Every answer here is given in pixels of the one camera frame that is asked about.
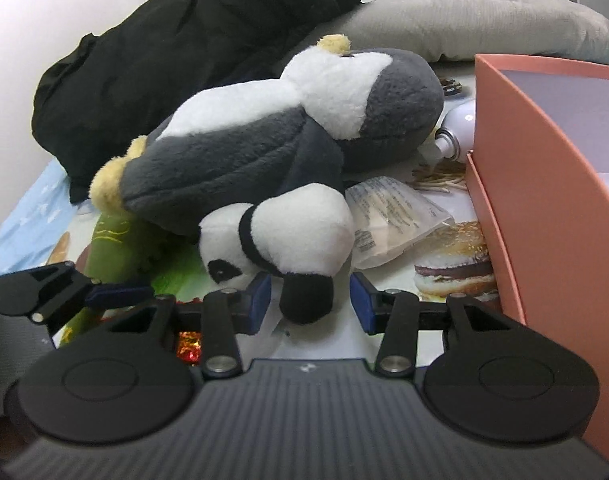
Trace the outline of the red foil tea packet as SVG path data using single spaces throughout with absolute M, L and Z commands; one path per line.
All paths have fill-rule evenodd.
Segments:
M 201 360 L 201 306 L 202 301 L 194 298 L 190 301 L 179 301 L 180 329 L 176 341 L 175 354 L 185 364 L 197 366 Z

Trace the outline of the clear plastic snack bag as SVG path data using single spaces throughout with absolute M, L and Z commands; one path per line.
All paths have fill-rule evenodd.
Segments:
M 346 200 L 355 225 L 352 266 L 358 270 L 382 266 L 454 223 L 449 211 L 390 177 L 350 186 Z

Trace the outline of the small panda plush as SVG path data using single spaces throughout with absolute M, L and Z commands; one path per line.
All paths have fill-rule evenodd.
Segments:
M 280 312 L 306 325 L 332 311 L 334 278 L 354 242 L 344 194 L 310 183 L 258 205 L 237 203 L 207 214 L 197 247 L 221 287 L 243 288 L 261 271 L 281 278 Z

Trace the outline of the fruit print table mat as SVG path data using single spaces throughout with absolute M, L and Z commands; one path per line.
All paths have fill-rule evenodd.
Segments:
M 400 286 L 426 301 L 442 302 L 451 294 L 463 292 L 493 307 L 498 306 L 498 286 L 464 182 L 463 165 L 446 160 L 434 167 L 408 162 L 389 169 L 387 174 L 445 208 L 452 214 L 454 223 L 429 234 L 398 258 L 364 270 L 364 274 L 380 288 Z M 60 239 L 52 258 L 74 260 L 82 272 L 82 252 L 90 244 L 99 216 L 96 211 L 79 212 Z M 349 307 L 349 274 L 353 269 L 351 264 L 346 264 L 337 275 L 335 308 L 320 322 L 298 326 L 285 321 L 277 307 L 270 307 L 257 335 L 238 338 L 244 360 L 363 356 L 367 361 L 373 361 L 380 339 L 362 334 Z

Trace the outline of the green massage stick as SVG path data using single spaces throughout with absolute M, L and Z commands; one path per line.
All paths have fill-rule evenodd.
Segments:
M 82 252 L 81 271 L 103 283 L 148 285 L 182 301 L 200 298 L 210 288 L 198 252 L 185 238 L 146 221 L 109 214 L 96 222 Z

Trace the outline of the light blue bed sheet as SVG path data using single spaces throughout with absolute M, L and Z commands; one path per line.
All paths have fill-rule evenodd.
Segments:
M 69 178 L 53 159 L 0 226 L 0 275 L 44 263 L 77 211 Z

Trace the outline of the white round bottle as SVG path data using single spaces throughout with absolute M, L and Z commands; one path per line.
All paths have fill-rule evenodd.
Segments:
M 435 135 L 440 155 L 451 162 L 464 164 L 473 149 L 476 125 L 476 100 L 469 100 L 446 114 Z

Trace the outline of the black jacket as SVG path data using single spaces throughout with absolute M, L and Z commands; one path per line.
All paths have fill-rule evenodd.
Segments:
M 148 0 L 42 75 L 35 141 L 69 178 L 73 205 L 96 171 L 196 92 L 269 76 L 320 24 L 362 0 Z

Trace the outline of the grey white penguin plush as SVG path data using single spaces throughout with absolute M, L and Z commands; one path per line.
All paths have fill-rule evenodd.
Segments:
M 195 236 L 207 214 L 310 183 L 401 162 L 443 110 L 441 82 L 418 54 L 355 50 L 327 35 L 280 76 L 201 90 L 134 139 L 92 180 L 104 214 Z

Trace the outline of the pink cardboard box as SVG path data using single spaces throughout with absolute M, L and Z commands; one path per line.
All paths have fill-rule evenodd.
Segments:
M 588 361 L 609 458 L 609 66 L 480 54 L 466 180 L 503 311 Z

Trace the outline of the grey quilt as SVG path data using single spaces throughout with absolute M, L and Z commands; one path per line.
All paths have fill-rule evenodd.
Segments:
M 542 54 L 609 65 L 609 19 L 569 0 L 363 0 L 314 38 L 413 51 L 429 62 Z

